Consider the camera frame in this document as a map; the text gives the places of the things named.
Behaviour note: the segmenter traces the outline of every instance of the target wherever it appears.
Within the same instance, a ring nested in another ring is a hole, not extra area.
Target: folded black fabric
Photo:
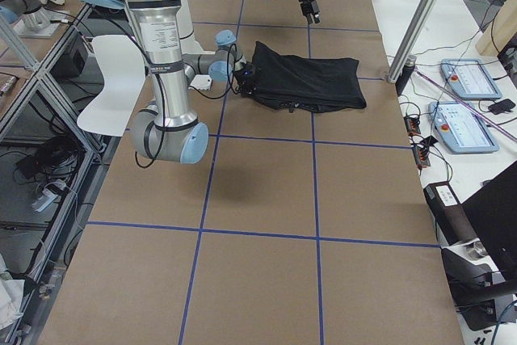
[[[257,78],[249,96],[268,107],[311,112],[366,107],[353,58],[281,56],[256,42],[252,62]]]

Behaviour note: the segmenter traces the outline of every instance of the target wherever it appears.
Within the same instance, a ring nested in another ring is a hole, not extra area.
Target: black cloth
[[[281,56],[256,42],[252,62],[257,78],[250,97],[268,107],[318,113],[366,107],[353,58]]]

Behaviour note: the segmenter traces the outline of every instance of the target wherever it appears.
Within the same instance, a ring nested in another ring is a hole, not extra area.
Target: label
[[[438,192],[439,198],[442,200],[445,206],[458,205],[456,198],[451,193],[449,186],[437,186],[436,191]]]
[[[176,22],[140,23],[145,50],[165,52],[179,48],[178,27]]]

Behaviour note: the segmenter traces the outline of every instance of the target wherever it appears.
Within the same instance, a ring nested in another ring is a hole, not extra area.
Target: black monitor
[[[487,182],[462,207],[500,271],[493,273],[443,250],[456,305],[469,327],[480,330],[492,326],[517,293],[517,162]],[[504,322],[515,322],[517,313],[513,310],[504,318]]]

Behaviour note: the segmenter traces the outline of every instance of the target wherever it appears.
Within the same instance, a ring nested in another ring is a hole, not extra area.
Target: white label
[[[145,50],[165,52],[179,47],[176,22],[140,23]]]
[[[458,205],[456,198],[454,198],[451,193],[451,189],[449,189],[449,186],[437,186],[436,191],[445,206]]]

